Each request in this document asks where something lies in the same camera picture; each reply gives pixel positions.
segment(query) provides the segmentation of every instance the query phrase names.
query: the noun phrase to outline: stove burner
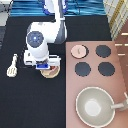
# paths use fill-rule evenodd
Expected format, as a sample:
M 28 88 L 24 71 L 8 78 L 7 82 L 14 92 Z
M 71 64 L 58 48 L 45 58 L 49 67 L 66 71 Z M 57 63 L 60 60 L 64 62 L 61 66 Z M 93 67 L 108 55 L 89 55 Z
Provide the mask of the stove burner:
M 99 45 L 96 48 L 96 54 L 102 58 L 106 58 L 111 55 L 111 49 L 106 45 Z
M 82 77 L 87 76 L 89 75 L 90 71 L 91 71 L 91 68 L 89 64 L 87 64 L 86 62 L 79 62 L 75 66 L 75 72 L 79 76 L 82 76 Z
M 103 76 L 112 76 L 115 72 L 114 66 L 109 62 L 100 63 L 98 70 Z

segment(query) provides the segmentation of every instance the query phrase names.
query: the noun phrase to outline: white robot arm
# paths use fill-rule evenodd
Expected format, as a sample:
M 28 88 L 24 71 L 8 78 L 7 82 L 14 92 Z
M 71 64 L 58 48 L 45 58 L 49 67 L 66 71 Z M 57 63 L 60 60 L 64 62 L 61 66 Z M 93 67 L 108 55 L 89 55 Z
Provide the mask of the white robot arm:
M 67 0 L 62 0 L 63 13 L 65 13 L 67 11 L 67 4 L 66 3 L 67 3 Z M 44 0 L 44 13 L 45 14 L 55 13 L 52 0 Z
M 33 22 L 27 29 L 24 53 L 25 65 L 36 65 L 37 70 L 60 66 L 59 56 L 49 55 L 47 43 L 62 44 L 67 38 L 61 0 L 52 0 L 56 22 Z

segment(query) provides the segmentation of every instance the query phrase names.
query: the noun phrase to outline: utensil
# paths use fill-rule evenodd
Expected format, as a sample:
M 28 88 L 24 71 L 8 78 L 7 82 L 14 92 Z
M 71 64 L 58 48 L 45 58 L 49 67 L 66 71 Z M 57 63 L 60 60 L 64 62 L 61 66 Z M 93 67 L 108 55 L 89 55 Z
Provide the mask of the utensil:
M 16 62 L 17 62 L 17 54 L 14 54 L 12 65 L 7 70 L 7 76 L 9 77 L 15 77 L 17 75 L 17 68 L 16 68 Z

